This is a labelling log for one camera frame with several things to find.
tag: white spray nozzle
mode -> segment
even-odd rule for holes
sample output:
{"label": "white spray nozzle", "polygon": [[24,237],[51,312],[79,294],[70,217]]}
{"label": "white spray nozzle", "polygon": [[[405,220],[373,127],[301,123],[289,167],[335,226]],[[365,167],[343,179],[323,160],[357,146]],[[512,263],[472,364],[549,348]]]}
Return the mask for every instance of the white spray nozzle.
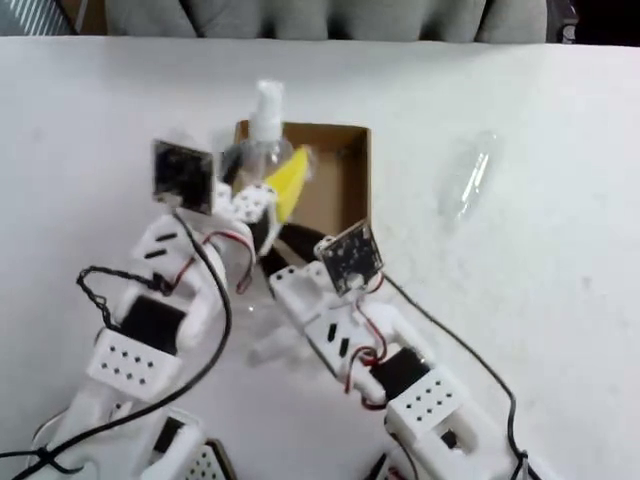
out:
{"label": "white spray nozzle", "polygon": [[282,137],[284,85],[274,80],[258,81],[258,105],[249,120],[249,135],[258,142],[276,142]]}

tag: black circuit board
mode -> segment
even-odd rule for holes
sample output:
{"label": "black circuit board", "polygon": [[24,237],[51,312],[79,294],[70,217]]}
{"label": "black circuit board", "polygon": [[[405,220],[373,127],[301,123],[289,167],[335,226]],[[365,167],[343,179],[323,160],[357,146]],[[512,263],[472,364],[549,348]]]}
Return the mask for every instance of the black circuit board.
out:
{"label": "black circuit board", "polygon": [[366,285],[383,267],[371,226],[364,221],[341,233],[319,254],[338,296],[351,290],[350,279],[360,275]]}
{"label": "black circuit board", "polygon": [[156,201],[210,215],[212,189],[213,155],[160,140],[154,143]]}

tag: white tabletop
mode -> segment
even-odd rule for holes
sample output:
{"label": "white tabletop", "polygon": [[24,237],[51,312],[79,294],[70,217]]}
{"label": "white tabletop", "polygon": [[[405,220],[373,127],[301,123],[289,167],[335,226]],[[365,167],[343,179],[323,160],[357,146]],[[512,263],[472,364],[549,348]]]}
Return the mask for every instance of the white tabletop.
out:
{"label": "white tabletop", "polygon": [[[75,276],[124,265],[157,214],[151,139],[230,139],[266,76],[286,82],[287,119],[372,129],[388,271],[507,379],[519,443],[567,479],[640,476],[640,51],[24,38],[1,40],[0,72],[0,450],[27,447],[82,378],[100,320]],[[503,156],[473,215],[445,234],[439,179],[486,129]],[[506,399],[481,367],[402,308],[504,424]],[[261,328],[239,318],[181,406],[240,478],[361,477],[387,441],[380,415],[315,363],[249,368]]]}

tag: cardboard box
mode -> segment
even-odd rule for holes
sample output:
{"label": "cardboard box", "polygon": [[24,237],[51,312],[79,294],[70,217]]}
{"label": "cardboard box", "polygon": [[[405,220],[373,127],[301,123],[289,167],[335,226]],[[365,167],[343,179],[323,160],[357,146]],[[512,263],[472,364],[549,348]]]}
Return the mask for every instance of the cardboard box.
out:
{"label": "cardboard box", "polygon": [[[249,135],[249,122],[238,122],[235,141]],[[307,182],[292,221],[335,235],[371,213],[371,131],[347,125],[285,123],[294,148],[311,146],[318,156],[315,176]]]}

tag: cable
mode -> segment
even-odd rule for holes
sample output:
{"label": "cable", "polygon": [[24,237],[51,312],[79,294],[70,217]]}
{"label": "cable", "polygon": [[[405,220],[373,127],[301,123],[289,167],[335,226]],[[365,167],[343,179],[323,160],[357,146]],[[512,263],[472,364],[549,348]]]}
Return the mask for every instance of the cable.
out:
{"label": "cable", "polygon": [[38,448],[36,450],[16,450],[14,452],[3,452],[0,453],[0,459],[2,458],[11,458],[11,457],[39,457],[41,462],[44,462],[45,465],[51,465],[55,470],[60,473],[64,473],[65,475],[72,475],[74,473],[78,473],[82,468],[64,468],[58,462],[56,462],[51,452],[47,451],[46,448]]}
{"label": "cable", "polygon": [[[509,442],[509,447],[511,451],[515,455],[518,460],[518,465],[516,466],[516,470],[512,475],[512,479],[515,479],[522,468],[523,459],[527,456],[527,452],[524,450],[520,450],[518,444],[516,443],[515,434],[514,434],[514,421],[516,416],[516,396],[511,391],[506,382],[502,379],[502,377],[487,363],[487,361],[480,356],[478,352],[476,352],[473,347],[471,347],[467,342],[465,342],[462,338],[458,336],[453,330],[447,327],[444,323],[438,320],[436,317],[427,312],[419,303],[417,303],[413,298],[409,296],[407,292],[389,275],[384,274],[385,280],[393,286],[393,288],[411,305],[415,308],[423,317],[429,320],[431,323],[436,325],[439,329],[449,335],[453,340],[455,340],[462,348],[464,348],[473,358],[475,358],[480,365],[484,367],[484,369],[493,377],[493,379],[500,385],[502,390],[509,397],[509,415],[507,416],[507,440]],[[541,480],[540,476],[535,472],[533,467],[529,465],[529,474],[533,480]]]}
{"label": "cable", "polygon": [[[217,287],[217,289],[218,289],[218,291],[220,293],[220,297],[222,298],[222,305],[223,305],[224,313],[225,313],[225,324],[224,324],[224,330],[222,332],[222,337],[220,339],[220,343],[218,344],[218,346],[216,347],[215,351],[213,352],[213,355],[211,356],[211,359],[200,369],[200,371],[198,371],[182,387],[180,387],[179,389],[177,389],[173,393],[167,395],[163,399],[157,401],[156,403],[153,403],[153,404],[151,404],[151,405],[149,405],[147,407],[144,407],[144,408],[138,410],[137,412],[131,413],[131,414],[125,416],[125,417],[122,417],[120,419],[114,420],[112,422],[108,422],[108,423],[106,423],[104,425],[101,425],[99,427],[92,428],[90,430],[87,430],[87,431],[79,434],[79,435],[76,435],[75,437],[70,438],[69,440],[66,440],[65,442],[62,442],[60,445],[58,445],[57,447],[53,448],[50,452],[48,452],[49,458],[51,460],[55,459],[55,457],[57,457],[61,453],[65,452],[66,450],[70,449],[71,447],[76,446],[78,443],[80,443],[80,442],[82,442],[82,441],[84,441],[84,440],[86,440],[88,438],[91,438],[91,437],[93,437],[95,435],[98,435],[98,434],[100,434],[102,432],[106,432],[106,431],[111,430],[113,428],[125,425],[125,424],[133,422],[135,420],[138,420],[139,418],[142,418],[142,417],[144,417],[146,415],[149,415],[149,414],[151,414],[151,413],[153,413],[153,412],[155,412],[155,411],[157,411],[157,410],[169,405],[170,403],[174,402],[178,398],[182,397],[184,394],[186,394],[191,389],[193,389],[193,387],[195,387],[200,382],[200,380],[202,380],[211,371],[211,369],[218,363],[218,360],[219,360],[220,356],[222,355],[222,352],[224,351],[225,346],[227,345],[227,341],[229,340],[229,335],[231,333],[231,326],[232,326],[232,320],[233,320],[232,313],[231,313],[231,302],[229,300],[229,295],[227,294],[227,291],[224,288],[224,283],[222,282],[222,279],[218,276],[218,274],[215,271],[213,265],[211,264],[211,261],[207,257],[206,252],[204,251],[202,246],[193,238],[193,234],[191,233],[191,230],[189,229],[189,227],[187,226],[185,221],[175,212],[174,212],[173,216],[180,223],[180,225],[184,229],[185,233],[187,234],[187,237],[189,237],[189,241],[191,242],[191,245],[193,246],[194,250],[196,251],[198,257],[200,257],[200,259],[204,262],[205,266],[207,267],[207,270],[209,270],[209,273],[211,273],[211,276],[213,277],[213,280],[216,283],[216,287]],[[31,476],[32,474],[34,474],[35,472],[40,471],[42,468],[44,468],[49,463],[50,462],[41,459],[35,465],[24,469],[18,475],[13,477],[12,480],[24,480],[24,479],[28,478],[29,476]]]}
{"label": "cable", "polygon": [[387,357],[387,341],[384,339],[384,335],[382,335],[382,332],[380,331],[380,329],[376,326],[375,323],[373,323],[373,320],[371,320],[371,318],[369,318],[369,316],[362,311],[362,305],[361,305],[362,298],[363,297],[359,297],[356,300],[355,302],[356,310],[360,315],[364,317],[365,321],[367,322],[367,325],[369,325],[371,330],[373,330],[373,332],[375,333],[376,337],[378,337],[378,340],[380,340],[380,343],[382,343],[382,352],[380,353],[380,355],[378,355],[378,358],[377,358],[377,361],[381,362]]}
{"label": "cable", "polygon": [[[255,263],[255,251],[253,250],[253,247],[247,241],[247,239],[245,239],[240,234],[231,230],[217,230],[215,232],[211,232],[209,235],[207,235],[204,238],[204,240],[202,241],[202,244],[203,245],[207,244],[208,242],[211,241],[211,238],[213,238],[216,235],[219,235],[221,237],[225,237],[237,243],[240,243],[249,252],[249,257],[250,257],[249,264],[247,265],[247,269],[244,275],[242,276],[242,278],[238,282],[238,285],[236,286],[236,293],[242,295],[246,291],[247,287],[251,285],[251,271],[253,270],[253,264]],[[191,257],[189,260],[187,260],[187,262],[180,269],[175,279],[173,280],[172,289],[175,289],[178,286],[178,284],[182,280],[182,277],[184,276],[185,273],[187,273],[187,270],[189,270],[191,265],[193,265],[194,261],[195,261],[194,257]]]}
{"label": "cable", "polygon": [[395,442],[404,452],[405,456],[407,457],[407,460],[409,460],[409,465],[411,465],[411,471],[413,474],[413,480],[420,480],[420,476],[418,475],[418,468],[416,467],[416,462],[413,461],[413,457],[409,453],[409,450],[407,450],[407,447],[404,446],[404,444],[400,441],[400,439],[395,433],[389,433],[389,436],[395,440]]}
{"label": "cable", "polygon": [[136,275],[135,273],[125,272],[124,270],[98,267],[96,265],[85,268],[78,274],[76,284],[82,289],[82,291],[96,306],[96,308],[100,310],[100,313],[102,313],[102,321],[104,322],[104,326],[111,330],[115,330],[116,325],[114,325],[114,323],[111,321],[111,311],[107,306],[107,299],[103,295],[96,295],[94,291],[87,286],[87,283],[85,281],[85,279],[92,273],[103,273],[105,275],[124,278],[125,280],[133,280],[144,285],[150,290],[162,292],[164,295],[168,295],[172,291],[171,284],[158,274],[154,274],[153,278],[149,279],[141,275]]}

